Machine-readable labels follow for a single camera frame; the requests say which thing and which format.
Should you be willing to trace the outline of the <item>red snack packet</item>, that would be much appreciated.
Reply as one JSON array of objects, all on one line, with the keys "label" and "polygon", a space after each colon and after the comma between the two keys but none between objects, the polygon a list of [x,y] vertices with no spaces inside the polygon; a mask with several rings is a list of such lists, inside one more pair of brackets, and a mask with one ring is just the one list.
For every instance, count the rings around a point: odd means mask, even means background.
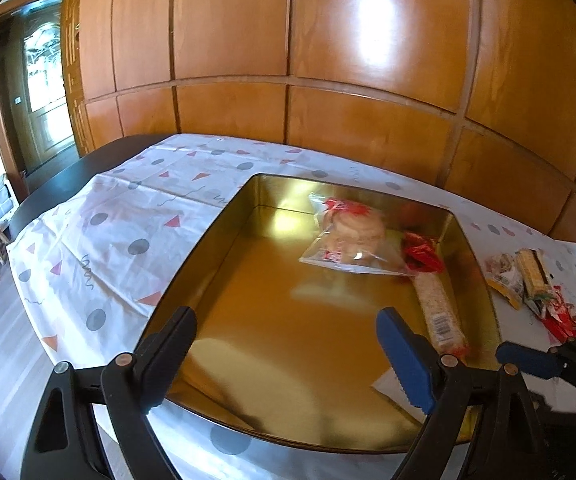
[{"label": "red snack packet", "polygon": [[576,338],[576,307],[567,302],[560,285],[554,285],[550,296],[542,302],[542,323],[562,344]]}]

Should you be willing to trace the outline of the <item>cracker sandwich packet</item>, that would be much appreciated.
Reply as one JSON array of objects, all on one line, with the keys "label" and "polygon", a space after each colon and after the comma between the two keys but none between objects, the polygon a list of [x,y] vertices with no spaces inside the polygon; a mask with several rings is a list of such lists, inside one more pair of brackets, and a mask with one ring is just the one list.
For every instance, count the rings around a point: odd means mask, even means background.
[{"label": "cracker sandwich packet", "polygon": [[542,252],[536,249],[522,248],[516,252],[515,262],[529,299],[553,298],[554,290],[550,282],[550,272],[546,269]]}]

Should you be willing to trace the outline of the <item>long rice bar packet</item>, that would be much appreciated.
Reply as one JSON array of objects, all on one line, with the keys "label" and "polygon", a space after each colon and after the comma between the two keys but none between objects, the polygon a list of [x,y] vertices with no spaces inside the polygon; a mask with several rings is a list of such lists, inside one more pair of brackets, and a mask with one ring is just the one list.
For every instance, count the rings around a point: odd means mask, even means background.
[{"label": "long rice bar packet", "polygon": [[463,358],[468,351],[458,318],[438,274],[417,273],[411,278],[432,347],[440,354]]}]

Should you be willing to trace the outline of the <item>yellow-edged clear snack packet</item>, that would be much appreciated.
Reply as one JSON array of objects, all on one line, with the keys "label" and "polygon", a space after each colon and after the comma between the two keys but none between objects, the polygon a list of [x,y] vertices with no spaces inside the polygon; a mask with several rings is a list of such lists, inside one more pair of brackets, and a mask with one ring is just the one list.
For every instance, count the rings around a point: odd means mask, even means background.
[{"label": "yellow-edged clear snack packet", "polygon": [[523,305],[524,283],[515,259],[499,254],[486,259],[486,284],[498,292],[515,309]]}]

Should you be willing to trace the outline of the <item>small white snack packet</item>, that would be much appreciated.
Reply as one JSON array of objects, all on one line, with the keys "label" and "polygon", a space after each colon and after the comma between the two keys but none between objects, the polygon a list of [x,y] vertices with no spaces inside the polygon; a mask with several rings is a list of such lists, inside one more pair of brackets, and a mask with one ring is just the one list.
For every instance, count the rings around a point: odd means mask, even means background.
[{"label": "small white snack packet", "polygon": [[414,404],[410,403],[407,394],[405,393],[399,377],[392,368],[382,374],[376,382],[371,385],[378,393],[390,399],[398,408],[403,410],[412,419],[415,419],[419,424],[425,422],[425,413],[417,408]]}]

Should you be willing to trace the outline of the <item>red foil candy packet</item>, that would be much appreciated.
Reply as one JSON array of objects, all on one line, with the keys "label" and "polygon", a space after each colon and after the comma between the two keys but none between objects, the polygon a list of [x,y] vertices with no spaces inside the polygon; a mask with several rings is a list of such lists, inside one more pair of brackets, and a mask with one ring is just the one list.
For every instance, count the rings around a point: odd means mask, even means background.
[{"label": "red foil candy packet", "polygon": [[405,232],[402,255],[409,270],[417,273],[441,273],[444,263],[437,252],[437,244],[429,237]]}]

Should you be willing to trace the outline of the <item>round cake clear packet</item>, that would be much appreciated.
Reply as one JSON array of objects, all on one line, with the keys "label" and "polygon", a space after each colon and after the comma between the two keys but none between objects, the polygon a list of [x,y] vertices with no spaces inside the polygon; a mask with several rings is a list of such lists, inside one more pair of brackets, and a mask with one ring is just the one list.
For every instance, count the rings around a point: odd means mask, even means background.
[{"label": "round cake clear packet", "polygon": [[299,261],[353,274],[410,276],[403,233],[388,228],[384,213],[364,203],[309,194],[318,234]]}]

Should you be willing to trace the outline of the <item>patterned white tablecloth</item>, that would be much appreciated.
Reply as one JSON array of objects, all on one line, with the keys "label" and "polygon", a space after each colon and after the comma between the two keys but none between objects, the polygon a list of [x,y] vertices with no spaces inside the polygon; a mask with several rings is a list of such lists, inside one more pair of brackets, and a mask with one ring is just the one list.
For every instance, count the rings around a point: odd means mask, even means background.
[{"label": "patterned white tablecloth", "polygon": [[576,306],[576,244],[395,172],[301,148],[199,134],[113,142],[16,212],[11,269],[50,359],[104,364],[135,346],[173,274],[257,174],[355,184],[444,206],[478,257],[541,248]]}]

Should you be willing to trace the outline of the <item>gold tin box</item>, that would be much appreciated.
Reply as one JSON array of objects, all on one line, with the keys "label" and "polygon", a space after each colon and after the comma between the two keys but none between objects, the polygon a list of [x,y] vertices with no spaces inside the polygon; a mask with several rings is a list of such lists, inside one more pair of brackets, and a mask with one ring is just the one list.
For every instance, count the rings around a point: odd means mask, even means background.
[{"label": "gold tin box", "polygon": [[419,424],[375,390],[389,368],[376,336],[385,307],[427,330],[413,284],[391,275],[312,266],[312,194],[381,210],[393,232],[436,240],[441,280],[466,335],[469,366],[493,370],[500,343],[492,299],[455,214],[379,192],[258,174],[192,249],[147,325],[157,332],[180,307],[195,311],[195,341],[167,391],[181,408],[276,443],[341,453],[391,453]]}]

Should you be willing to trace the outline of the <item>wooden door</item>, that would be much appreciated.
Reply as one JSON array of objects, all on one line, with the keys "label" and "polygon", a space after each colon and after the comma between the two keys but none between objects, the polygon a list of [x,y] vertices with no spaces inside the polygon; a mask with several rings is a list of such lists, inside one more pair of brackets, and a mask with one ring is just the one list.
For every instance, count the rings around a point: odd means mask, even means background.
[{"label": "wooden door", "polygon": [[62,56],[63,0],[0,4],[0,157],[17,200],[79,159]]}]

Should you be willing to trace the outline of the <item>wooden wall cabinet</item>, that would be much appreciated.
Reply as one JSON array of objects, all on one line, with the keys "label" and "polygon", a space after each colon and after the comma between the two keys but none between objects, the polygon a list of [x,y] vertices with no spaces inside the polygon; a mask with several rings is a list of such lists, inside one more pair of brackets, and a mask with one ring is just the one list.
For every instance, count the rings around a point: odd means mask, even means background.
[{"label": "wooden wall cabinet", "polygon": [[145,133],[309,148],[576,242],[573,0],[64,0],[84,152]]}]

